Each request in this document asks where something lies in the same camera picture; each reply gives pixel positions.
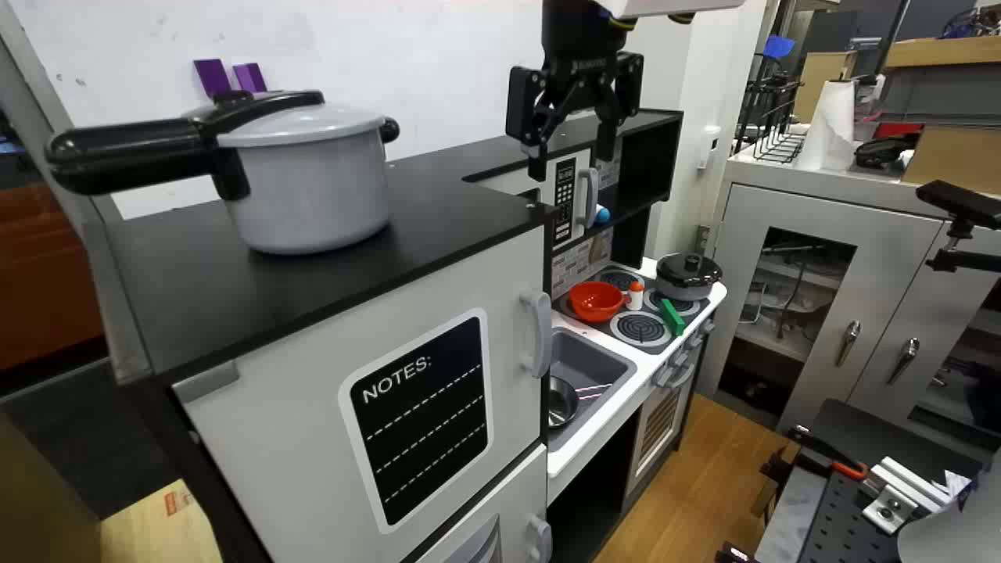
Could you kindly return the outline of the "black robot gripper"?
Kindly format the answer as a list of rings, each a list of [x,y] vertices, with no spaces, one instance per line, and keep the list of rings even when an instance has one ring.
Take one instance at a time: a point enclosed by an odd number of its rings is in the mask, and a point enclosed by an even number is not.
[[[539,68],[513,67],[508,134],[529,147],[529,180],[549,180],[549,141],[579,109],[597,127],[597,159],[614,159],[618,130],[638,109],[642,56],[627,52],[636,16],[614,16],[597,0],[540,0]]]

